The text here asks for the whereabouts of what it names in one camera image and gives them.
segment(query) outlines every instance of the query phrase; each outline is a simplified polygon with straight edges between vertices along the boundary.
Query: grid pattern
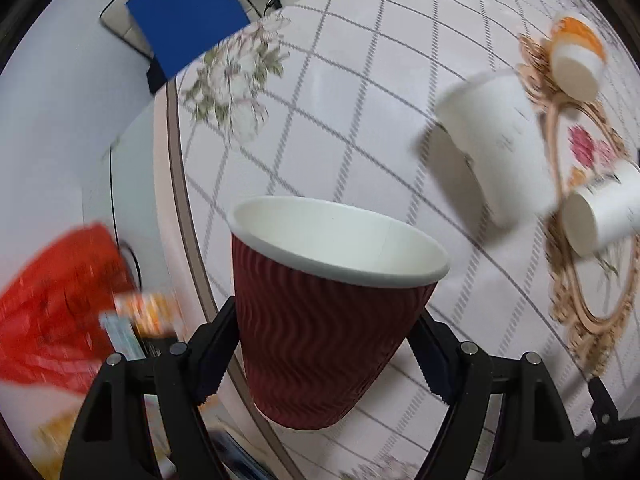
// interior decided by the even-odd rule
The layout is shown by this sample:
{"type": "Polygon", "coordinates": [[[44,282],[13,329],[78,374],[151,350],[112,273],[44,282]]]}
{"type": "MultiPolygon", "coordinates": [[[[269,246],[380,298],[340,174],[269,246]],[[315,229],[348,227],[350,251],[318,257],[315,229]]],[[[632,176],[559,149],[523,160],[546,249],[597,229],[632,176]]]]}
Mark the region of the grid pattern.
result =
{"type": "MultiPolygon", "coordinates": [[[[187,106],[178,112],[191,213],[216,302],[233,291],[225,217],[234,201],[313,196],[393,216],[452,255],[432,315],[489,353],[539,352],[574,430],[585,428],[586,384],[564,327],[548,313],[543,226],[534,221],[508,234],[492,226],[471,172],[433,116],[437,96],[451,85],[521,62],[517,35],[541,38],[562,9],[587,15],[606,38],[600,99],[628,148],[636,148],[640,73],[586,0],[303,0],[284,9],[291,23],[281,46],[289,59],[284,76],[270,79],[260,96],[269,119],[256,140],[229,147],[212,124],[193,126],[187,106]]],[[[200,63],[178,74],[180,86],[194,81],[200,63]]],[[[634,310],[603,377],[614,399],[640,372],[639,353],[634,310]]],[[[338,478],[385,456],[417,471],[445,412],[405,343],[336,426],[274,429],[309,479],[338,478]]],[[[469,478],[481,478],[496,423],[490,410],[469,478]]]]}

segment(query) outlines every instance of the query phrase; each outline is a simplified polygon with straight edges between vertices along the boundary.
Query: table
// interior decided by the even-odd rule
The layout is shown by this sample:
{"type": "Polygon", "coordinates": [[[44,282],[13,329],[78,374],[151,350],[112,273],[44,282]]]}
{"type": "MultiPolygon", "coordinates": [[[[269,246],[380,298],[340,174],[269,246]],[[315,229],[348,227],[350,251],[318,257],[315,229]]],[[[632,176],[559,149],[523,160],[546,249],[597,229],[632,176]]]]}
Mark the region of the table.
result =
{"type": "MultiPolygon", "coordinates": [[[[438,95],[477,73],[528,62],[522,70],[535,76],[539,52],[519,35],[540,42],[561,9],[597,23],[609,55],[602,106],[560,110],[558,127],[546,132],[556,143],[550,168],[564,194],[591,171],[579,163],[572,135],[593,141],[591,169],[607,157],[631,156],[640,140],[640,73],[586,0],[302,0],[191,63],[156,98],[154,148],[156,193],[168,196],[166,219],[160,204],[159,219],[173,225],[161,231],[173,237],[166,244],[184,248],[172,278],[181,272],[190,288],[185,310],[202,304],[210,319],[233,293],[225,216],[237,200],[289,194],[348,203],[415,225],[446,247],[452,268],[428,304],[431,314],[491,354],[542,355],[576,433],[592,424],[578,367],[580,356],[593,357],[588,349],[602,357],[594,363],[623,412],[640,372],[636,241],[604,254],[604,263],[574,262],[581,291],[574,298],[564,274],[571,256],[554,249],[554,225],[494,226],[464,158],[433,115],[438,95]],[[522,49],[533,55],[524,59],[522,49]],[[607,329],[611,338],[580,332],[579,301],[597,319],[621,298],[626,306],[607,329]]],[[[542,111],[550,111],[547,104],[536,98],[542,111]]],[[[239,357],[223,402],[280,478],[360,480],[381,470],[412,478],[446,412],[405,343],[340,423],[285,430],[255,410],[239,357]]],[[[492,398],[469,478],[482,477],[498,407],[492,398]]]]}

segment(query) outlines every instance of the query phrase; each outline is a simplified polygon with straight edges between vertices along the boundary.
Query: floral print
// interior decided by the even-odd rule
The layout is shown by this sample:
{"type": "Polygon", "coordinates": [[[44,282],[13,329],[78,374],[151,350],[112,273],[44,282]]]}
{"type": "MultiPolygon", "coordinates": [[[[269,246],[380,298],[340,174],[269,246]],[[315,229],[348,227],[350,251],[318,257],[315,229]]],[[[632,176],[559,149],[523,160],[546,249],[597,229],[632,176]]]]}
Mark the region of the floral print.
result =
{"type": "Polygon", "coordinates": [[[279,30],[289,21],[281,13],[270,14],[205,53],[196,81],[182,92],[195,123],[217,126],[228,144],[257,137],[269,116],[258,95],[269,74],[284,73],[282,62],[289,54],[281,49],[279,30]]]}
{"type": "Polygon", "coordinates": [[[575,159],[585,168],[593,169],[595,144],[588,131],[580,124],[569,127],[569,142],[575,159]]]}
{"type": "Polygon", "coordinates": [[[598,153],[598,161],[600,165],[607,170],[613,169],[613,162],[617,159],[613,148],[606,140],[596,142],[596,152],[598,153]]]}

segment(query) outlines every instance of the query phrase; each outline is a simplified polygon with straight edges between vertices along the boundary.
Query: pink flower print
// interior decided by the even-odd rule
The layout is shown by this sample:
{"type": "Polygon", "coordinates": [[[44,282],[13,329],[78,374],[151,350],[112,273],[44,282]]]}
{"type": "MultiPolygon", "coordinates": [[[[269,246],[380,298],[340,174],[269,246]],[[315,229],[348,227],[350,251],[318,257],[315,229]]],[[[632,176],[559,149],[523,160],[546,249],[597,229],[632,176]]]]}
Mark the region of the pink flower print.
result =
{"type": "Polygon", "coordinates": [[[610,144],[606,140],[599,140],[596,142],[596,152],[598,152],[598,160],[600,164],[608,170],[612,169],[613,162],[617,157],[611,149],[610,144]]]}
{"type": "Polygon", "coordinates": [[[570,126],[569,133],[571,151],[574,152],[575,159],[585,168],[593,169],[593,151],[595,149],[593,139],[580,124],[570,126]]]}

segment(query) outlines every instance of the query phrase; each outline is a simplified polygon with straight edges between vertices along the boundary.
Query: red plastic bag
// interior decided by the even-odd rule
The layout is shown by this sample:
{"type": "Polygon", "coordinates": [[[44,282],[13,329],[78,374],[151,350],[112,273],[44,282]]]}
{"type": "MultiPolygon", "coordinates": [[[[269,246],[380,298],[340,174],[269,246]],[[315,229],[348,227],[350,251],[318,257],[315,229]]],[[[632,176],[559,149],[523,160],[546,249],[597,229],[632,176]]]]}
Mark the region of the red plastic bag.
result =
{"type": "Polygon", "coordinates": [[[134,289],[100,224],[53,242],[0,297],[0,379],[86,393],[113,352],[98,314],[134,289]]]}

